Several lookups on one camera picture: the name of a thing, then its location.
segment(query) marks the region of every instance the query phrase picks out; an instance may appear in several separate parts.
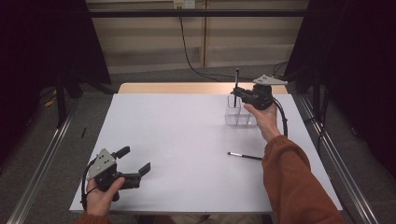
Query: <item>power outlet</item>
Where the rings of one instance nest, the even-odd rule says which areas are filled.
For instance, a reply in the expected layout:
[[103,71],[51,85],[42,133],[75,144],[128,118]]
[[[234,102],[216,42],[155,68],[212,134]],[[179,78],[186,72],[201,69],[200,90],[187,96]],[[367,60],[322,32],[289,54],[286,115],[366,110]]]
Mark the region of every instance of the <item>power outlet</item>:
[[185,9],[195,9],[195,0],[184,0]]
[[184,0],[174,0],[174,9],[183,9]]

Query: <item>hand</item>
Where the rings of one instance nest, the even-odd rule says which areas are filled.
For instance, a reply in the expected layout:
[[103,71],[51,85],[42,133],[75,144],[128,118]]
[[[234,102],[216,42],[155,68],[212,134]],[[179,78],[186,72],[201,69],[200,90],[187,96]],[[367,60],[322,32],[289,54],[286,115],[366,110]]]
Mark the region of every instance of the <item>hand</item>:
[[87,185],[87,191],[94,189],[87,195],[87,214],[93,216],[106,216],[110,210],[110,205],[113,196],[122,187],[125,182],[124,177],[118,178],[111,185],[110,189],[102,192],[96,189],[97,184],[94,179],[91,179]]
[[280,135],[276,125],[276,105],[272,104],[265,110],[257,110],[253,105],[245,104],[244,108],[250,112],[257,120],[262,137],[269,142]]

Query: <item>finger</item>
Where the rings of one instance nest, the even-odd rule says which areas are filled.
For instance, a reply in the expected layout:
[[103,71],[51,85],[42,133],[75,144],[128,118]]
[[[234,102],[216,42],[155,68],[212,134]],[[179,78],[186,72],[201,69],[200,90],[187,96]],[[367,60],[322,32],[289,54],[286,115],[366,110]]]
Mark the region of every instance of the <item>finger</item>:
[[87,184],[87,191],[96,188],[96,186],[98,186],[98,184],[96,183],[95,179],[94,178],[90,179],[90,181],[88,181]]
[[122,187],[122,185],[125,183],[125,178],[124,177],[120,177],[118,178],[116,181],[114,181],[114,183],[111,185],[110,189],[107,190],[106,194],[111,195],[111,197],[113,197],[113,195],[115,193],[117,193],[117,191],[119,191],[119,189]]
[[245,105],[244,105],[244,108],[245,108],[249,113],[253,114],[255,117],[256,117],[256,114],[257,114],[257,113],[260,113],[259,110],[257,110],[256,108],[254,108],[253,105],[250,105],[250,104],[245,104]]

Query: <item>wire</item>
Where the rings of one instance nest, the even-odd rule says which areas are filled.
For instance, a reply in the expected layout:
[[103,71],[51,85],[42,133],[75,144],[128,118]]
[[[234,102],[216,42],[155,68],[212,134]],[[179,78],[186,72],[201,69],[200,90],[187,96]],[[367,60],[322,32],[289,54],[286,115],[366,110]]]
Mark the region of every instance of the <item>wire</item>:
[[282,123],[283,123],[283,135],[288,136],[288,120],[285,116],[285,111],[283,110],[282,105],[280,102],[274,97],[273,98],[274,104],[279,109],[280,116],[282,116]]
[[[183,19],[181,17],[179,17],[179,21],[180,21],[180,28],[181,28],[181,37],[183,38],[183,46],[184,46],[184,54],[186,55],[186,60],[187,60],[187,64],[189,65],[190,69],[195,72],[198,76],[200,77],[206,77],[209,79],[212,79],[214,81],[217,82],[221,82],[220,80],[213,78],[213,77],[232,77],[234,78],[234,76],[229,76],[229,75],[223,75],[223,74],[208,74],[208,73],[203,73],[203,72],[199,72],[197,70],[195,70],[191,63],[190,63],[190,59],[189,59],[189,55],[187,54],[187,47],[186,47],[186,39],[184,37],[184,26],[183,26]],[[247,78],[247,77],[240,77],[240,79],[244,79],[244,80],[249,80],[252,81],[253,79],[251,78]]]
[[82,207],[84,208],[84,211],[87,211],[87,195],[92,191],[92,189],[88,192],[85,193],[85,180],[87,178],[87,173],[90,170],[91,166],[95,163],[96,158],[90,161],[88,166],[84,170],[84,174],[82,175],[82,180],[81,180],[81,203]]
[[295,81],[297,79],[297,77],[300,76],[301,73],[307,68],[309,68],[308,65],[302,65],[298,70],[283,76],[281,80],[288,81],[288,82]]
[[89,195],[91,192],[93,192],[94,189],[97,189],[97,188],[98,187],[96,186],[95,188],[88,190],[87,195]]
[[283,63],[277,63],[277,64],[275,64],[275,65],[274,65],[274,68],[273,68],[273,74],[272,74],[272,76],[273,76],[273,77],[276,77],[277,71],[279,71],[279,69],[280,69],[284,64],[287,64],[287,63],[289,63],[289,61],[285,61],[285,62],[283,62]]
[[320,140],[323,136],[324,133],[324,127],[326,124],[326,112],[327,112],[327,107],[329,106],[329,101],[330,101],[330,96],[329,92],[326,90],[324,92],[324,98],[323,98],[323,105],[322,108],[320,109],[320,118],[319,121],[321,121],[321,126],[320,126],[320,131],[319,131],[319,136],[318,136],[318,146],[317,146],[317,152],[320,157]]

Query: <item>metal rail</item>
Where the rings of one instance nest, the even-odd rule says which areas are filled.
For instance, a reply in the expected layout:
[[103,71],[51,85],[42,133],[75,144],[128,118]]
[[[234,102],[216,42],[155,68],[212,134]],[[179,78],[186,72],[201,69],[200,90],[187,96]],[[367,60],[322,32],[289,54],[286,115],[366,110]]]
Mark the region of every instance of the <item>metal rail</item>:
[[83,16],[91,18],[144,17],[305,17],[305,9],[90,9],[89,11],[37,11],[43,16]]
[[[304,109],[306,113],[309,115],[310,118],[313,118],[314,117],[314,113],[312,111],[313,106],[311,105],[309,100],[306,97],[302,96],[301,101],[304,105]],[[317,131],[317,133],[319,134],[322,128],[322,123],[313,120],[313,126]],[[335,145],[332,143],[332,139],[325,130],[323,130],[321,139],[327,154],[332,160],[332,164],[334,165],[337,173],[341,177],[341,180],[346,188],[346,191],[348,192],[353,203],[355,204],[355,207],[357,208],[359,214],[361,215],[361,219],[366,224],[378,223],[373,213],[373,210],[370,207],[370,204],[367,202],[360,188],[358,187],[352,175],[348,171],[343,159],[338,153]]]
[[35,201],[35,196],[40,190],[41,184],[46,176],[48,169],[50,168],[53,158],[55,157],[56,151],[58,150],[60,144],[62,143],[62,140],[64,139],[64,135],[69,127],[71,118],[76,112],[78,102],[79,99],[73,102],[66,121],[59,129],[55,131],[55,134],[53,135],[52,140],[47,147],[47,151],[44,154],[43,159],[35,170],[35,174],[30,180],[28,187],[26,188],[17,205],[15,206],[14,211],[9,217],[7,224],[22,224],[26,219],[29,210],[32,207],[32,204]]

